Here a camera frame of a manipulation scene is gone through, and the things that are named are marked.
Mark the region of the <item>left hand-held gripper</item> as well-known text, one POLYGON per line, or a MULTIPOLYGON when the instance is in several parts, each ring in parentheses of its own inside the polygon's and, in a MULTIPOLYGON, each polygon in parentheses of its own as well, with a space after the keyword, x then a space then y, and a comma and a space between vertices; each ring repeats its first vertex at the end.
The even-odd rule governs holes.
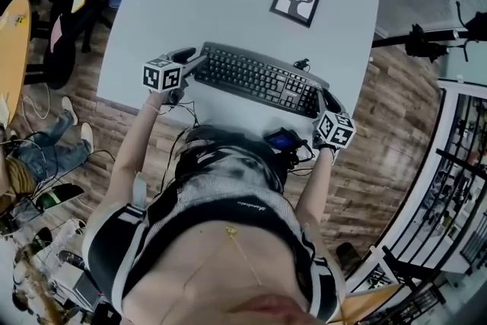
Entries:
POLYGON ((192 59, 196 48, 187 47, 159 55, 142 66, 142 85, 150 92, 167 95, 169 104, 178 104, 188 86, 186 79, 208 63, 207 55, 192 59))

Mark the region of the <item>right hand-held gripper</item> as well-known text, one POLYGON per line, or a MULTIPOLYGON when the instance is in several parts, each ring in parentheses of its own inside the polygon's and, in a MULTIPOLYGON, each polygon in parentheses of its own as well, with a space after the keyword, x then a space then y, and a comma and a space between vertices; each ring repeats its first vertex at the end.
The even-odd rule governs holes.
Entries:
POLYGON ((347 148, 356 133, 355 122, 328 90, 317 92, 317 115, 314 128, 320 139, 335 148, 347 148))

